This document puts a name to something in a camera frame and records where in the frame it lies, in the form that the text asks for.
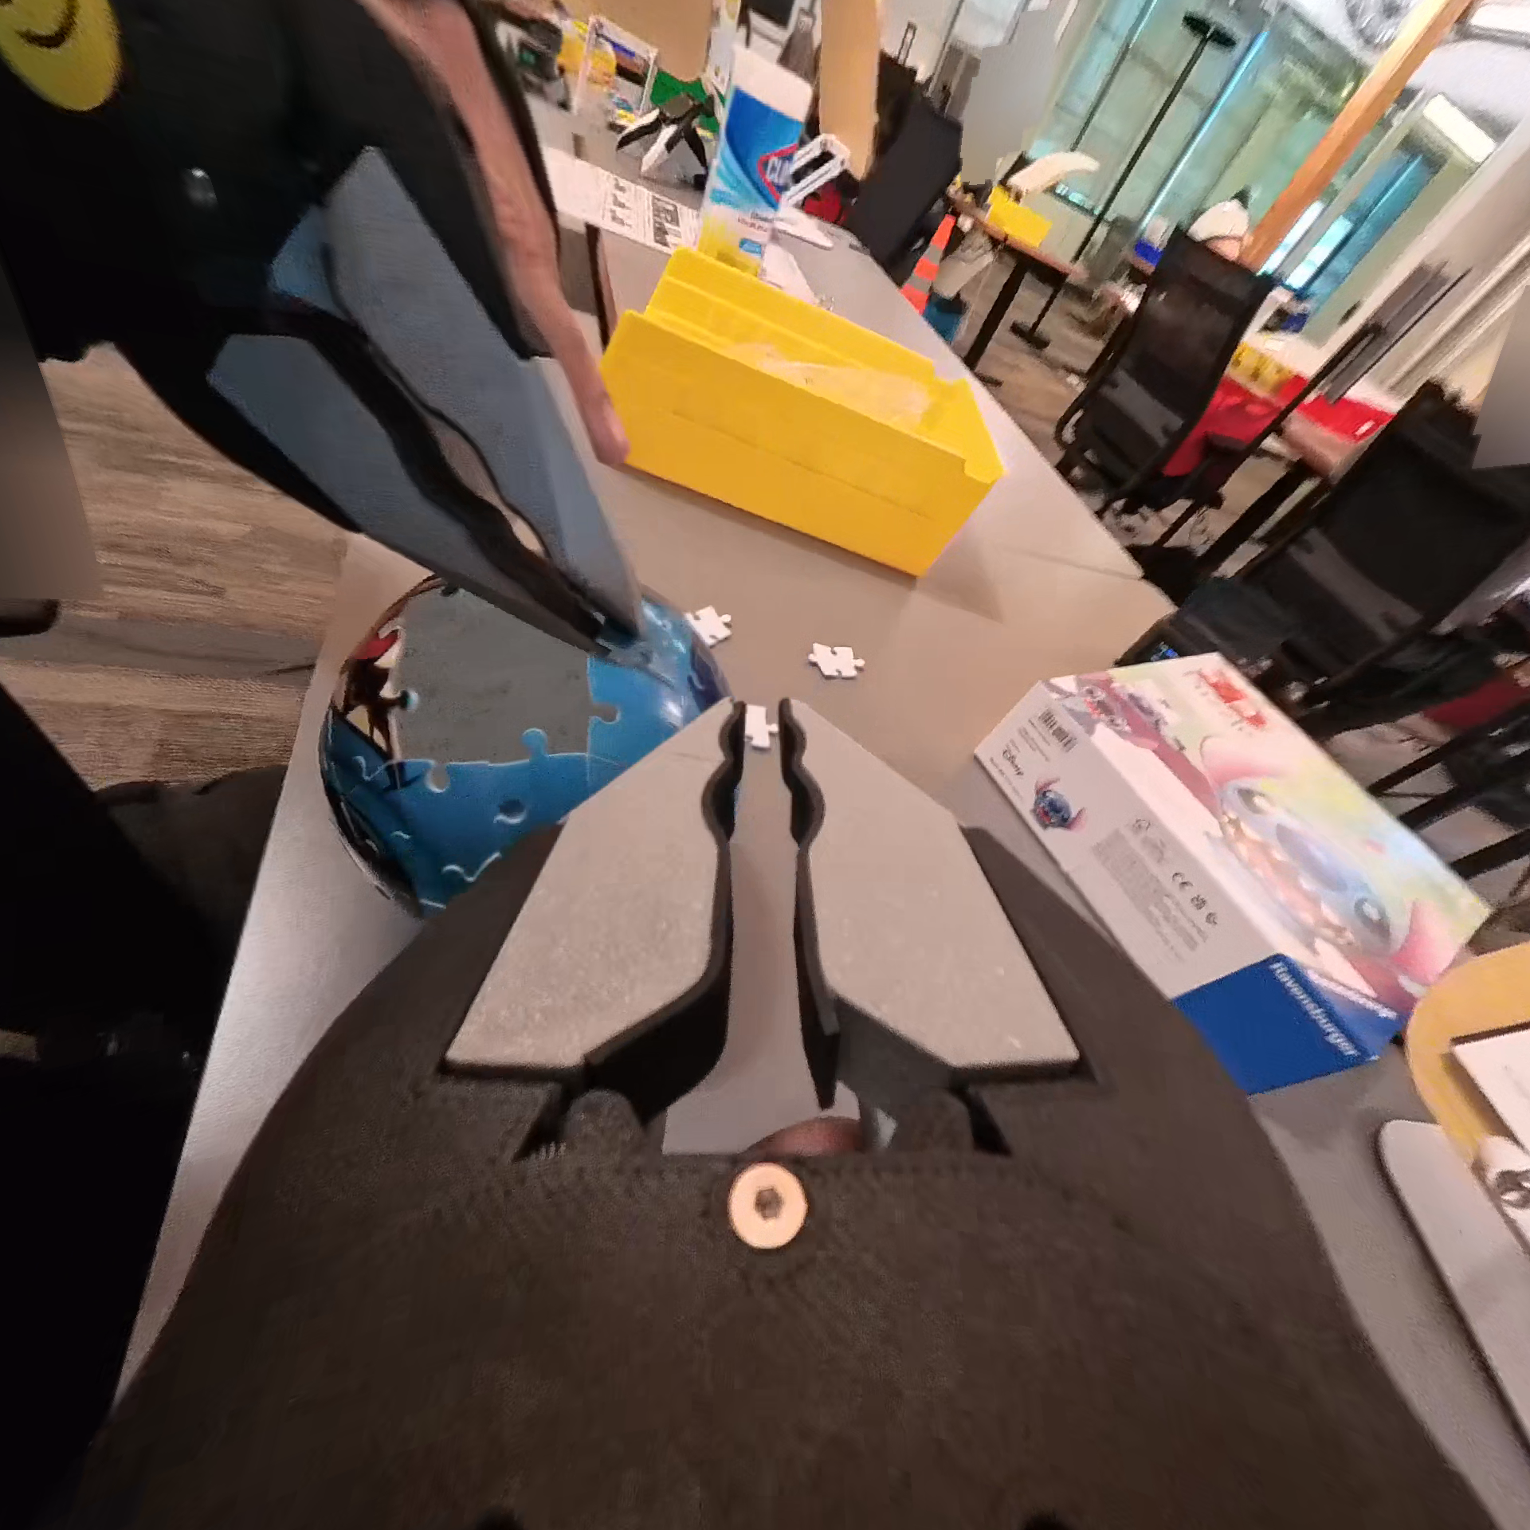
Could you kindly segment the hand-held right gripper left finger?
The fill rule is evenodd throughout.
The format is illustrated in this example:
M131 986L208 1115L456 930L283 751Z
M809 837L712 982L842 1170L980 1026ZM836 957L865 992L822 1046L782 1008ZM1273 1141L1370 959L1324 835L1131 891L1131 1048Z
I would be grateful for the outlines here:
M445 1070L610 1092L651 1123L722 1059L743 706L725 700L574 809Z

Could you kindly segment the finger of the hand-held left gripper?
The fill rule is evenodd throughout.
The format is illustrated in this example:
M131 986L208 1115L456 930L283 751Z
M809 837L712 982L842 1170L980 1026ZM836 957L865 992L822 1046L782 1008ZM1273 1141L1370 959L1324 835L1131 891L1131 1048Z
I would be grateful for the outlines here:
M549 385L376 146L270 270L270 443L355 531L554 638L643 591Z
M235 334L208 387L355 534L569 645L610 645L610 525L545 367L488 323L406 338L403 367L350 321L279 312Z

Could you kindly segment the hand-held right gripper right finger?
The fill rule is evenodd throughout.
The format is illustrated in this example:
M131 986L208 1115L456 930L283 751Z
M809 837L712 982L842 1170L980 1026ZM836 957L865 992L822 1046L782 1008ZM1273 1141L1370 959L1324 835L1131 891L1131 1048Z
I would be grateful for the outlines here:
M807 704L782 702L778 727L816 1103L847 1088L904 1112L1071 1072L1079 1044L958 818Z

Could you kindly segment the blue puzzle ball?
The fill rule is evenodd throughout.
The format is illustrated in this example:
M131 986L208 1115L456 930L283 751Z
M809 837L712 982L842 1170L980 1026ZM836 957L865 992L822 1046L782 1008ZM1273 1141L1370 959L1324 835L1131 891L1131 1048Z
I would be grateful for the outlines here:
M337 833L408 917L450 906L527 837L731 696L687 614L641 602L634 644L585 653L428 578L339 667L319 727Z

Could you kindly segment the puzzle box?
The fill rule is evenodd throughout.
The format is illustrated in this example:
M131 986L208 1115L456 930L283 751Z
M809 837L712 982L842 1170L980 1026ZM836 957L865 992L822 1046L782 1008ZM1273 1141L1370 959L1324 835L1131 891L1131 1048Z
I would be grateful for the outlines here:
M1490 915L1222 656L1040 682L975 760L1252 1097L1377 1061Z

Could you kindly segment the person's left hand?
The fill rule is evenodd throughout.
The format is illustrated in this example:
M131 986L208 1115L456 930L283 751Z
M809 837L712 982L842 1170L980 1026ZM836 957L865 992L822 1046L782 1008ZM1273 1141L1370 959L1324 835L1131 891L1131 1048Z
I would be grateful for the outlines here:
M521 310L561 367L596 458L627 460L627 438L561 283L561 247L536 170L541 150L518 128L463 4L383 4L394 30L445 88L481 168L501 265Z

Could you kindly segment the white black device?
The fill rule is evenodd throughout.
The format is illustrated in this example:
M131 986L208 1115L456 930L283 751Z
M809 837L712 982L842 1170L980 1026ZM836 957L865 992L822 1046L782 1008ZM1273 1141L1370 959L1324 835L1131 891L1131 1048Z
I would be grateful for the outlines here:
M678 94L634 119L618 137L618 154L638 159L641 179L702 188L712 163L705 125L714 123L714 106L711 94Z
M833 134L818 134L784 152L778 163L780 177L773 181L778 217L787 210L802 206L822 188L838 181L849 172L849 146Z

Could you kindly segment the wipes canister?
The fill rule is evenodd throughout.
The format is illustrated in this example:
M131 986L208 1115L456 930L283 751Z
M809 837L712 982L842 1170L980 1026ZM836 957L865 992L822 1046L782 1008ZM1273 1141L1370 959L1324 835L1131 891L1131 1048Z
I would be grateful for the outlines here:
M749 46L736 50L702 194L702 256L749 278L762 276L811 104L807 81Z

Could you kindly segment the yellow plastic bin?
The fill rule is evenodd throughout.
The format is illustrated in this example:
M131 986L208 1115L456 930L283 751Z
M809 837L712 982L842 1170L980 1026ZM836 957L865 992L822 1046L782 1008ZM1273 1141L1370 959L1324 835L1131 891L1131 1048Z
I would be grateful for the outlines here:
M631 467L915 578L1006 471L967 381L692 248L601 372Z

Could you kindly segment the orange traffic cone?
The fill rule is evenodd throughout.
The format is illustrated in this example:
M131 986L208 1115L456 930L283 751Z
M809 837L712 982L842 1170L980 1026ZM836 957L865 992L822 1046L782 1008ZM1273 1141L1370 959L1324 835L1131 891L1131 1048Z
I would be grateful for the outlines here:
M909 278L902 285L902 296L922 318L927 314L933 285L940 274L942 261L957 225L957 216L947 212L946 217L938 223L927 245L924 247L922 254L918 254Z

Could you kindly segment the black office chair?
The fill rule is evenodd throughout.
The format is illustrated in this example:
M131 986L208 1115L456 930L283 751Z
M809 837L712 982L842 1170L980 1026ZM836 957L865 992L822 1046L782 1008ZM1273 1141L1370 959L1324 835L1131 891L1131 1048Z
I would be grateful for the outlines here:
M1243 443L1212 425L1213 400L1273 290L1272 276L1175 230L1059 421L1059 474L1084 472L1104 511L1215 505Z
M1528 545L1527 465L1477 452L1477 416L1428 381L1239 573L1148 549L1182 602L1120 662L1221 655L1323 744L1467 698Z

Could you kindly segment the printed instruction sheet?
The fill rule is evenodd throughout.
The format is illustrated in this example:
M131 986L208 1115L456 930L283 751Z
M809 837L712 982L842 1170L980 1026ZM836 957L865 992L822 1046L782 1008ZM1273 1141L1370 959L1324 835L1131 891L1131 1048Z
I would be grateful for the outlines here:
M1501 1121L1503 1135L1528 1154L1528 1024L1457 1039L1452 1057Z

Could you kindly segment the red table cloth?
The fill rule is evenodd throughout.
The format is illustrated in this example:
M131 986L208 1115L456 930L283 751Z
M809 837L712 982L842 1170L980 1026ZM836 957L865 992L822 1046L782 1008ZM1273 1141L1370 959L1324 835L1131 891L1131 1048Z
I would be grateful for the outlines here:
M1215 445L1246 447L1270 427L1281 409L1306 383L1306 376L1292 374L1275 392L1263 392L1248 387L1241 376L1226 374L1217 383L1210 407L1166 460L1161 474L1181 480L1190 476ZM1401 409L1399 401L1372 389L1359 389L1339 400L1330 400L1323 390L1315 390L1299 403L1283 431L1290 431L1292 423L1301 423L1303 431L1315 431L1326 443L1334 441L1346 449L1363 447Z

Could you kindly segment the black floor lamp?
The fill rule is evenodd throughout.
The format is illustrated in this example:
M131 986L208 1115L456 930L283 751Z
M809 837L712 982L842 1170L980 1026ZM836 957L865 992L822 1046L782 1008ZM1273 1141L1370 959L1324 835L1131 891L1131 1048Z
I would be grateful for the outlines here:
M1130 185L1133 174L1137 172L1137 166L1142 163L1150 146L1155 143L1161 126L1166 123L1181 94L1186 90L1192 77L1195 75L1195 70L1199 68L1202 57L1208 52L1232 52L1233 46L1241 43L1241 37L1233 30L1221 24L1217 19L1208 17L1206 13L1186 12L1181 17L1179 24L1192 37L1192 50L1184 59L1182 66L1179 68L1177 75L1173 77L1171 86L1164 92L1159 106L1153 112L1153 117L1148 121L1144 132L1141 134L1139 143L1133 146L1128 159L1122 163L1113 185L1104 194L1100 206L1093 217L1093 223L1090 223L1084 237L1079 241L1075 254L1071 254L1069 257L1073 265L1080 265L1082 257L1090 254L1111 212L1115 210L1124 188Z

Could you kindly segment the wooden post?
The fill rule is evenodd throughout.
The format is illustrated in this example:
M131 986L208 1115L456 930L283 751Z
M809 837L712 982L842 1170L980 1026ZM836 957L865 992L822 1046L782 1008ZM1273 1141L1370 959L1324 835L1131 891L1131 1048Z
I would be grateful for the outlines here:
M1294 172L1268 214L1252 228L1241 252L1244 267L1259 272L1266 265L1295 221L1330 186L1417 70L1476 6L1476 2L1419 2L1408 10L1388 48L1355 86L1324 137Z

